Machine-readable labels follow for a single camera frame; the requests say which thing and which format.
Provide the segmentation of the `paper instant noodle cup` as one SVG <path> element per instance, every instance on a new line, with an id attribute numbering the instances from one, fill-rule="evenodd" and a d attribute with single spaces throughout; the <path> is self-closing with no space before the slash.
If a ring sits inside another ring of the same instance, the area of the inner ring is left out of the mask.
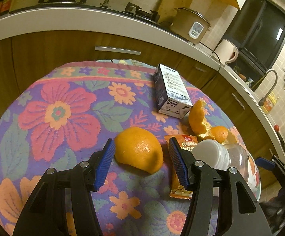
<path id="1" fill-rule="evenodd" d="M 259 201 L 261 196 L 261 181 L 260 174 L 255 160 L 252 155 L 248 152 L 248 181 L 247 184 L 251 188 L 256 199 Z"/>

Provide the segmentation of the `brown rice cooker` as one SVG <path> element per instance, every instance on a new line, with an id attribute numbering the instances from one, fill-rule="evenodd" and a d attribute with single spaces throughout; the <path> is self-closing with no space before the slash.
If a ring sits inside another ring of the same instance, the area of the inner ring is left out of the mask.
<path id="1" fill-rule="evenodd" d="M 211 27 L 210 22 L 192 9 L 179 7 L 175 10 L 177 14 L 172 20 L 170 30 L 197 45 Z"/>

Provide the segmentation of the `small orange peel back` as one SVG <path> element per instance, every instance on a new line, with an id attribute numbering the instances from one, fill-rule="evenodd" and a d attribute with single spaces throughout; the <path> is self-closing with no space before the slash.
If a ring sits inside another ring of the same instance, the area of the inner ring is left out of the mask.
<path id="1" fill-rule="evenodd" d="M 209 128 L 206 133 L 199 135 L 199 139 L 215 140 L 222 145 L 238 143 L 236 136 L 224 126 L 215 126 Z"/>

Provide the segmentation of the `red tomato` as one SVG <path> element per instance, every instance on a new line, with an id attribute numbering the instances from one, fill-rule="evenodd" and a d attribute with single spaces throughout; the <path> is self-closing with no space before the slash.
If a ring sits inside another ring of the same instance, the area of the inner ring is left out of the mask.
<path id="1" fill-rule="evenodd" d="M 275 125 L 275 126 L 274 126 L 274 130 L 275 130 L 276 132 L 278 132 L 278 131 L 279 131 L 279 129 L 280 129 L 280 128 L 279 128 L 279 126 L 278 126 L 278 125 Z"/>

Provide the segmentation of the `floral towel table cover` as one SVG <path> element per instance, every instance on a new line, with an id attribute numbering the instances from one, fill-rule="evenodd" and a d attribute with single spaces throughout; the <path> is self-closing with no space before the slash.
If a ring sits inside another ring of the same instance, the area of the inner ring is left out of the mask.
<path id="1" fill-rule="evenodd" d="M 44 172 L 73 168 L 109 138 L 136 126 L 162 144 L 154 174 L 112 162 L 92 194 L 104 235 L 180 235 L 190 202 L 171 198 L 165 136 L 192 131 L 186 119 L 156 109 L 155 68 L 131 61 L 62 65 L 28 87 L 0 119 L 0 226 L 12 234 Z"/>

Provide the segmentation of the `white curved countertop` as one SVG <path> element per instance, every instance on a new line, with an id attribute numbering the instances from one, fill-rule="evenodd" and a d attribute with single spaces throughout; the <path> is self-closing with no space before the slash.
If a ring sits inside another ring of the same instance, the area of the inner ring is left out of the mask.
<path id="1" fill-rule="evenodd" d="M 264 114 L 257 103 L 258 98 L 248 90 L 247 86 L 229 66 L 219 65 L 199 46 L 193 46 L 167 31 L 137 19 L 83 7 L 44 7 L 0 17 L 0 41 L 22 34 L 53 30 L 92 31 L 129 37 L 170 49 L 197 60 L 212 69 L 217 69 L 253 110 L 271 139 L 274 150 L 279 158 L 285 162 L 284 151 L 273 129 L 273 120 L 268 119 Z"/>

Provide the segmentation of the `dark kitchen window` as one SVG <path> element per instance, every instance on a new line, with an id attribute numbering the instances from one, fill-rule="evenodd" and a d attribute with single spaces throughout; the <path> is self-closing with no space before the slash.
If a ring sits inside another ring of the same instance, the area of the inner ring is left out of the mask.
<path id="1" fill-rule="evenodd" d="M 229 66 L 257 81 L 272 68 L 285 43 L 285 10 L 270 0 L 246 0 L 223 39 L 239 50 Z"/>

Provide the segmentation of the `white blue milk carton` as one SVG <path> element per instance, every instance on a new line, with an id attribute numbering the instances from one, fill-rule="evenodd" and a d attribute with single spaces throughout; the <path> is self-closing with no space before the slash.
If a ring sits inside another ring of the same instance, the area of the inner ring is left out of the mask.
<path id="1" fill-rule="evenodd" d="M 178 71 L 159 63 L 153 80 L 158 113 L 184 118 L 193 104 Z"/>

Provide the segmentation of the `clear plastic bottle white cap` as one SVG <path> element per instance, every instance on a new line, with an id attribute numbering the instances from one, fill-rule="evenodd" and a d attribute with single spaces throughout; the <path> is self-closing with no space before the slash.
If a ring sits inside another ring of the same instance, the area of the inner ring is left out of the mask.
<path id="1" fill-rule="evenodd" d="M 216 140 L 203 140 L 192 149 L 196 160 L 201 160 L 211 168 L 226 171 L 235 167 L 242 176 L 248 173 L 248 153 L 239 144 L 222 145 Z"/>

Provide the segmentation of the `orange snack packet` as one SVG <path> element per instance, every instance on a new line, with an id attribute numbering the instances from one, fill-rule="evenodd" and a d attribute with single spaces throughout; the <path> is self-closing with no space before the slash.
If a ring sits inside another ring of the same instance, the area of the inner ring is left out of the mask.
<path id="1" fill-rule="evenodd" d="M 169 196 L 177 199 L 191 200 L 193 191 L 187 187 L 193 182 L 190 175 L 194 157 L 186 154 L 198 144 L 197 137 L 186 134 L 166 135 L 169 155 L 172 161 L 171 190 Z"/>

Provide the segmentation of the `black gas stove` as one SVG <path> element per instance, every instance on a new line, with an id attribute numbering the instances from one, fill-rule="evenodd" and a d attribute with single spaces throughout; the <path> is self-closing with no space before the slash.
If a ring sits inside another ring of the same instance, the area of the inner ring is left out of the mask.
<path id="1" fill-rule="evenodd" d="M 159 26 L 160 14 L 154 9 L 156 0 L 13 0 L 11 13 L 21 12 L 44 7 L 86 7 L 122 16 Z"/>

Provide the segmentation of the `orange peel piece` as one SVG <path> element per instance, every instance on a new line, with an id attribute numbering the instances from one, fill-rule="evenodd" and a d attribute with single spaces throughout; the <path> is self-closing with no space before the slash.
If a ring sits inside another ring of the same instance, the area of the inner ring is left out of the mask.
<path id="1" fill-rule="evenodd" d="M 195 135 L 205 134 L 211 127 L 205 117 L 205 105 L 205 101 L 197 100 L 188 114 L 188 122 Z"/>

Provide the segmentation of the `wooden cutting board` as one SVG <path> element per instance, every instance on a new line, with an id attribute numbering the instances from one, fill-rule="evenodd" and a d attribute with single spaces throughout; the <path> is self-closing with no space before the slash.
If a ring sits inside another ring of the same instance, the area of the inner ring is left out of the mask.
<path id="1" fill-rule="evenodd" d="M 180 7 L 189 8 L 193 0 L 159 0 L 155 10 L 158 12 L 158 23 L 171 22 Z"/>

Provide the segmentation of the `yellow dish soap bottle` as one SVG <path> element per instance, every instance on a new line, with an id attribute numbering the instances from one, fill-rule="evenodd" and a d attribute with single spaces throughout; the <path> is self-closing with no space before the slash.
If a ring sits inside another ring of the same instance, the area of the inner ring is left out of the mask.
<path id="1" fill-rule="evenodd" d="M 264 101 L 264 105 L 262 106 L 262 110 L 264 111 L 264 113 L 268 114 L 276 105 L 277 101 L 278 100 L 276 98 L 268 96 Z"/>

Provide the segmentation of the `large orange peel half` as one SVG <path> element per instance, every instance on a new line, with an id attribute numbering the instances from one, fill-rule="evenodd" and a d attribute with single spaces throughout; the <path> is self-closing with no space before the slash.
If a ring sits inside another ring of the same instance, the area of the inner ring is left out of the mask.
<path id="1" fill-rule="evenodd" d="M 129 127 L 119 133 L 115 142 L 115 159 L 117 162 L 129 165 L 154 174 L 163 165 L 163 151 L 158 139 L 151 132 Z"/>

